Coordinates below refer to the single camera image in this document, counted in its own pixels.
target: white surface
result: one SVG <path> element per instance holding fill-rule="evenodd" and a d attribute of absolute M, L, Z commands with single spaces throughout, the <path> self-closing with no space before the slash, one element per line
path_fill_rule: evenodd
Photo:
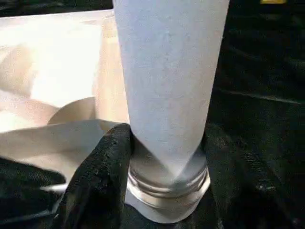
<path fill-rule="evenodd" d="M 100 62 L 95 82 L 96 115 L 99 119 L 129 123 L 115 18 L 102 23 Z"/>
<path fill-rule="evenodd" d="M 2 133 L 0 156 L 59 171 L 69 181 L 107 129 L 106 122 L 87 120 Z"/>

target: yellow object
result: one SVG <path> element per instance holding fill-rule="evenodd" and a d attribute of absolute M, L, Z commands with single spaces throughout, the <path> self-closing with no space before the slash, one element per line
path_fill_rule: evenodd
<path fill-rule="evenodd" d="M 287 0 L 261 0 L 261 4 L 285 4 Z"/>

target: gloved hand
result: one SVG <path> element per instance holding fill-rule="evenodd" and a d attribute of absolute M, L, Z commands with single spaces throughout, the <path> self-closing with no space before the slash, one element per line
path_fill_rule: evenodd
<path fill-rule="evenodd" d="M 48 228 L 118 229 L 130 155 L 130 127 L 117 125 L 78 167 Z"/>

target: black fabric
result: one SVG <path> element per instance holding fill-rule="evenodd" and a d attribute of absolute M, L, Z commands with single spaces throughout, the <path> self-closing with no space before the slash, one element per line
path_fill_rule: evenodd
<path fill-rule="evenodd" d="M 119 228 L 131 147 L 128 124 L 104 135 L 73 175 L 49 228 Z"/>
<path fill-rule="evenodd" d="M 0 0 L 0 17 L 112 8 L 111 0 Z"/>
<path fill-rule="evenodd" d="M 0 225 L 51 213 L 61 196 L 40 187 L 65 182 L 57 172 L 0 158 Z"/>

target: black glove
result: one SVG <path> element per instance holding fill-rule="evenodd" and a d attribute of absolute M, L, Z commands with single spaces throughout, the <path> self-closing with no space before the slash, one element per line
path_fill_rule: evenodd
<path fill-rule="evenodd" d="M 76 170 L 49 229 L 119 228 L 130 155 L 130 127 L 120 124 Z"/>

